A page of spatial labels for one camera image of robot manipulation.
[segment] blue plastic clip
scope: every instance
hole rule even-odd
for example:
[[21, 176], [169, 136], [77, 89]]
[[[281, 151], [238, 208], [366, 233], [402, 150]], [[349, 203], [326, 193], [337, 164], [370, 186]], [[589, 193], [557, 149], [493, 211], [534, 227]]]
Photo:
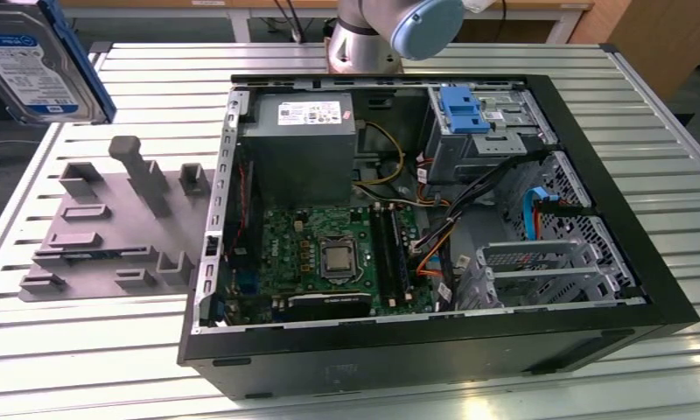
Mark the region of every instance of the blue plastic clip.
[[484, 134], [490, 131], [490, 123], [481, 117], [480, 100], [465, 86], [444, 86], [438, 90], [441, 108], [449, 120], [453, 134]]

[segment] ram slot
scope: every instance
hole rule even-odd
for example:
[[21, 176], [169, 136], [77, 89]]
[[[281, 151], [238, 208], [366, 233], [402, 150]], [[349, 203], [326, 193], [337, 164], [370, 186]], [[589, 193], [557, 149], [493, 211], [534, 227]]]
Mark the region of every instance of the ram slot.
[[410, 299], [406, 256], [397, 215], [393, 208], [381, 206], [372, 206], [369, 211], [378, 295], [381, 302], [388, 307], [394, 307]]

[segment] cpu socket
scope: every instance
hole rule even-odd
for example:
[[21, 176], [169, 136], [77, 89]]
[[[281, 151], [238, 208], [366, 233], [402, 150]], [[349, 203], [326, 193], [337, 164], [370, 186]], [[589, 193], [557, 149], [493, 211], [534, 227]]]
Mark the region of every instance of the cpu socket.
[[332, 284], [345, 284], [356, 278], [356, 243], [346, 236], [321, 238], [321, 278]]

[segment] open computer tower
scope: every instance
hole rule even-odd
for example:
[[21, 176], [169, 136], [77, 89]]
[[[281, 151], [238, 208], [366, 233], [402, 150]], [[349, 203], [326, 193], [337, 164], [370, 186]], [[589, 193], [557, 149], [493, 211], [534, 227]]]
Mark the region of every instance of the open computer tower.
[[237, 76], [180, 363], [232, 398], [571, 371], [695, 323], [545, 76]]

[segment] power supply label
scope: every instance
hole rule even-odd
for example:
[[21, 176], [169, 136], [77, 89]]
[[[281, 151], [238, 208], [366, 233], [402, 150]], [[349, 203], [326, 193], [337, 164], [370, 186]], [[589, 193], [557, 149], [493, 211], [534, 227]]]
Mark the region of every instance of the power supply label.
[[282, 102], [277, 106], [277, 125], [308, 124], [341, 124], [340, 102]]

